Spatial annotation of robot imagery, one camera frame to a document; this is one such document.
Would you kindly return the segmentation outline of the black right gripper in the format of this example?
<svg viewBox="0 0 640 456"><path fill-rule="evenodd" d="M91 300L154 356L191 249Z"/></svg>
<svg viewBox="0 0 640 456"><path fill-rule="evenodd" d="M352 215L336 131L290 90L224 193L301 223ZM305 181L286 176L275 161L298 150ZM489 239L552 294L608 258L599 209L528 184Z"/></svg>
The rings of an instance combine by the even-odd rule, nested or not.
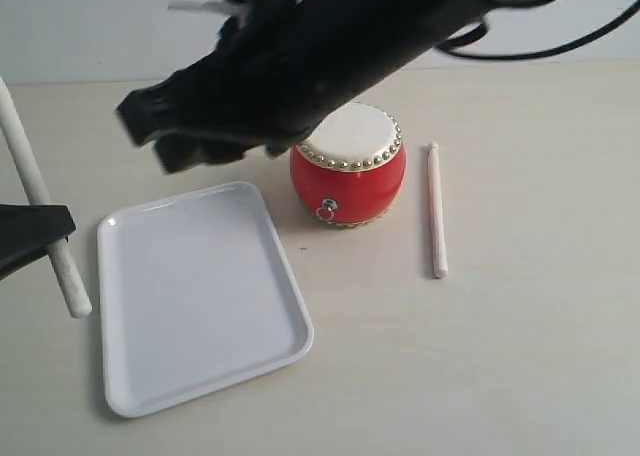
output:
<svg viewBox="0 0 640 456"><path fill-rule="evenodd" d="M210 132L255 134L279 155L479 14L480 0L253 0L180 73L210 75Z"/></svg>

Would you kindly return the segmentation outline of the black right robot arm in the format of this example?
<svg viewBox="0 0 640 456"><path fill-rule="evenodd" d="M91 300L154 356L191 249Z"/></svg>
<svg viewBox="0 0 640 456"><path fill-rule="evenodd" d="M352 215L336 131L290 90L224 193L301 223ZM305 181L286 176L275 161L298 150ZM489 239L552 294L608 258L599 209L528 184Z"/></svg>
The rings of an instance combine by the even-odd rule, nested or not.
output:
<svg viewBox="0 0 640 456"><path fill-rule="evenodd" d="M163 169L279 156L333 111L429 50L459 57L499 9L554 0L216 0L215 49L117 107Z"/></svg>

